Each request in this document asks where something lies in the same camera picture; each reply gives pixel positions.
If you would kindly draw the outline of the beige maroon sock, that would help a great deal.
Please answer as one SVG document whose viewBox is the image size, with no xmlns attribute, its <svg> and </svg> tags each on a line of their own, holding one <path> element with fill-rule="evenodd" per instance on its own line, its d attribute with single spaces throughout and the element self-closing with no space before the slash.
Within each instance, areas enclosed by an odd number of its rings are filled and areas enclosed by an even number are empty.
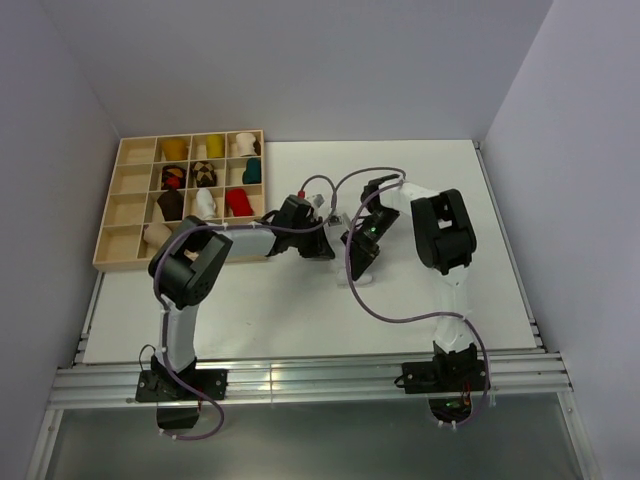
<svg viewBox="0 0 640 480">
<path fill-rule="evenodd" d="M 172 230 L 163 223 L 151 223 L 144 228 L 143 240 L 159 249 L 172 235 Z"/>
</svg>

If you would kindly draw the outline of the white sock black stripes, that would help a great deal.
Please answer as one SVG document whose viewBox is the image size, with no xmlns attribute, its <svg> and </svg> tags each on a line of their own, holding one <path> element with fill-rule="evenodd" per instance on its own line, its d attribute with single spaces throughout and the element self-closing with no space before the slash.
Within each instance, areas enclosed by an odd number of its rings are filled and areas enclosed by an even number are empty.
<svg viewBox="0 0 640 480">
<path fill-rule="evenodd" d="M 338 267 L 335 271 L 335 282 L 340 288 L 347 288 L 349 286 L 349 280 L 347 278 L 347 271 L 344 266 Z M 366 286 L 373 282 L 373 276 L 368 273 L 363 273 L 358 279 L 353 279 L 352 283 L 355 286 Z"/>
</svg>

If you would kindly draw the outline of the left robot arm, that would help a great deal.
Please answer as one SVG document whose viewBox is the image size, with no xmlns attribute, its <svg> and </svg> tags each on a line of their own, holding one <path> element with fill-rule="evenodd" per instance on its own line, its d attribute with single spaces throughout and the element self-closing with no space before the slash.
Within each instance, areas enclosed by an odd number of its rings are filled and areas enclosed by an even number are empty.
<svg viewBox="0 0 640 480">
<path fill-rule="evenodd" d="M 335 258 L 325 220 L 309 201 L 290 195 L 278 210 L 248 224 L 186 217 L 152 258 L 148 273 L 161 306 L 160 343 L 141 372 L 139 403 L 221 400 L 227 371 L 197 367 L 195 326 L 200 304 L 229 259 L 269 258 L 293 248 L 303 258 Z"/>
</svg>

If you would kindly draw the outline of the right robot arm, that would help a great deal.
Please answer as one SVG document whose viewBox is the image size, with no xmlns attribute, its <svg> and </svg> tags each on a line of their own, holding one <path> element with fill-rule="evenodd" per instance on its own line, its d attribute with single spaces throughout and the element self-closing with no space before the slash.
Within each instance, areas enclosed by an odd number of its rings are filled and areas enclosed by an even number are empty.
<svg viewBox="0 0 640 480">
<path fill-rule="evenodd" d="M 346 282 L 359 306 L 386 324 L 435 322 L 433 359 L 422 373 L 417 373 L 413 366 L 405 368 L 404 381 L 446 390 L 465 382 L 473 388 L 487 388 L 488 354 L 468 319 L 466 280 L 477 239 L 461 192 L 456 189 L 436 192 L 398 175 L 389 175 L 368 182 L 358 210 L 369 214 L 362 222 L 353 221 L 342 241 Z M 402 215 L 411 220 L 418 259 L 439 281 L 440 304 L 432 312 L 392 318 L 366 305 L 355 281 L 378 257 L 379 240 Z"/>
</svg>

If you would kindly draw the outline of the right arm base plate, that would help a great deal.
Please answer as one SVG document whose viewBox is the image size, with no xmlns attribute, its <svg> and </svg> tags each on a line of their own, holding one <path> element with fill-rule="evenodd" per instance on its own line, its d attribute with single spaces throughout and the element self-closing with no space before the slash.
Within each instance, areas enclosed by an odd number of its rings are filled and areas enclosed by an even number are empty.
<svg viewBox="0 0 640 480">
<path fill-rule="evenodd" d="M 394 385 L 406 394 L 438 394 L 483 392 L 491 383 L 481 360 L 451 365 L 431 360 L 403 363 Z"/>
</svg>

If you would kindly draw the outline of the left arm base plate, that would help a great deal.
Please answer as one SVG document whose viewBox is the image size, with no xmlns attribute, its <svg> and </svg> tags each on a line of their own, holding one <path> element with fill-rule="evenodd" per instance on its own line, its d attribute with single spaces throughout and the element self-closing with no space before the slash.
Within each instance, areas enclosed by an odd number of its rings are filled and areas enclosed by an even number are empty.
<svg viewBox="0 0 640 480">
<path fill-rule="evenodd" d="M 208 369 L 194 371 L 192 380 L 184 379 L 195 390 L 212 400 L 223 400 L 227 387 L 227 370 Z M 199 395 L 185 389 L 171 377 L 162 378 L 152 370 L 143 370 L 138 379 L 135 393 L 137 403 L 167 403 L 201 400 Z"/>
</svg>

